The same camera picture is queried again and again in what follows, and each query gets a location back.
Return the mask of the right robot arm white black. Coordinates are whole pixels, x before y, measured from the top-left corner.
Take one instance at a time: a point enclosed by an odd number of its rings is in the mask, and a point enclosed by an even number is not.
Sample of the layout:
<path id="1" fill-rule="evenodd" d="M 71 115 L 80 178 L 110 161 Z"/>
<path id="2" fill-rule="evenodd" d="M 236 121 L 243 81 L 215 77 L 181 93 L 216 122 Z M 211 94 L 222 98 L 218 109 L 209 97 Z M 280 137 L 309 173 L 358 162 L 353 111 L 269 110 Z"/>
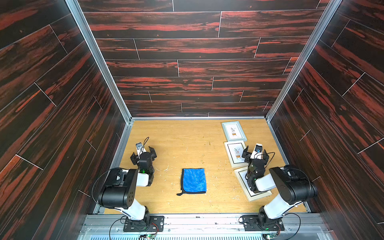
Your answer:
<path id="1" fill-rule="evenodd" d="M 314 198 L 318 189 L 301 170 L 290 165 L 274 167 L 265 174 L 270 156 L 263 147 L 256 145 L 253 152 L 245 148 L 242 158 L 248 164 L 245 175 L 248 189 L 254 194 L 265 193 L 276 188 L 278 195 L 259 209 L 257 224 L 262 230 L 283 230 L 282 217 L 293 207 Z"/>

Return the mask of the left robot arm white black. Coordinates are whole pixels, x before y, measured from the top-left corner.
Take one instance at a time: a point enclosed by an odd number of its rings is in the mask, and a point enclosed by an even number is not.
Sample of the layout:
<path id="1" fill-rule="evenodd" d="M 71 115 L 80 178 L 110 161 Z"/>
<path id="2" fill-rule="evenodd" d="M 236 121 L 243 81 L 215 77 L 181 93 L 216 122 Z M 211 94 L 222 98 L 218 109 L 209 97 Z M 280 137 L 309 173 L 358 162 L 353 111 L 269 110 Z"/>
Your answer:
<path id="1" fill-rule="evenodd" d="M 154 148 L 149 147 L 149 151 L 146 151 L 142 144 L 137 144 L 137 153 L 131 155 L 131 161 L 138 168 L 109 170 L 98 194 L 99 205 L 123 213 L 128 223 L 139 230 L 146 230 L 150 226 L 150 214 L 148 208 L 135 199 L 136 187 L 151 186 L 155 173 L 153 161 L 156 157 Z"/>

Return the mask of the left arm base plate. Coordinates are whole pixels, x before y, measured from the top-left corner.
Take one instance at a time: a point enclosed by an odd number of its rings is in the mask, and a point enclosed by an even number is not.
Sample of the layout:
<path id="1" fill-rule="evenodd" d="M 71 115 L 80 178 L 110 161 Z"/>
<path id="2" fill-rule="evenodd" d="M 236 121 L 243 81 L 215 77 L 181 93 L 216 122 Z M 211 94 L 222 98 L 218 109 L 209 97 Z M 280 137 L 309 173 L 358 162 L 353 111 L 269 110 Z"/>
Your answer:
<path id="1" fill-rule="evenodd" d="M 134 221 L 126 219 L 124 223 L 124 233 L 138 232 L 162 232 L 164 230 L 164 216 L 149 215 L 143 220 Z"/>

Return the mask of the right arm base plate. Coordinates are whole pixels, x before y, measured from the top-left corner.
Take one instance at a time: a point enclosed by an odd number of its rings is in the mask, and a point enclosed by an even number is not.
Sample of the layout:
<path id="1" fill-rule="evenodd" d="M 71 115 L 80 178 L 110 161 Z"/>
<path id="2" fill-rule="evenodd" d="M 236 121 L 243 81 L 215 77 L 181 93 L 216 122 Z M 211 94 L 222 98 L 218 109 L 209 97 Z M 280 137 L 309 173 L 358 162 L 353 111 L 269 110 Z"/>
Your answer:
<path id="1" fill-rule="evenodd" d="M 264 215 L 243 215 L 239 218 L 246 232 L 251 231 L 284 231 L 282 218 L 269 219 Z"/>

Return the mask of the light green picture frame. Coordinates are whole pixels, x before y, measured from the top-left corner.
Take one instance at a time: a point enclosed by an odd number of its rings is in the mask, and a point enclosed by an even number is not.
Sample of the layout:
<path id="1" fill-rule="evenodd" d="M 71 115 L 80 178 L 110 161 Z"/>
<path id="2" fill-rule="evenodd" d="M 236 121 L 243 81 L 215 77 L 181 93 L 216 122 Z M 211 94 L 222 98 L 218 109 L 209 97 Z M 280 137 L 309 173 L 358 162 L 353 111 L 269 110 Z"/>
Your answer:
<path id="1" fill-rule="evenodd" d="M 247 137 L 241 127 L 239 121 L 222 123 L 222 127 L 228 142 L 230 141 L 247 141 Z"/>

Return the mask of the blue microfiber cloth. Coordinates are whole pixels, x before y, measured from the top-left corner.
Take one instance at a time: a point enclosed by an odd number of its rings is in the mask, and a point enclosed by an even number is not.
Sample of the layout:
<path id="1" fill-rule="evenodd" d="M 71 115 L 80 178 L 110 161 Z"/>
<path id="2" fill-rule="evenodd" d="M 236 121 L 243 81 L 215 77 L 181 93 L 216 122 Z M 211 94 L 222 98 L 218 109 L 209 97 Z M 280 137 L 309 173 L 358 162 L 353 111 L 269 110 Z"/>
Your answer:
<path id="1" fill-rule="evenodd" d="M 181 193 L 183 194 L 205 194 L 207 191 L 207 181 L 205 169 L 182 169 Z"/>

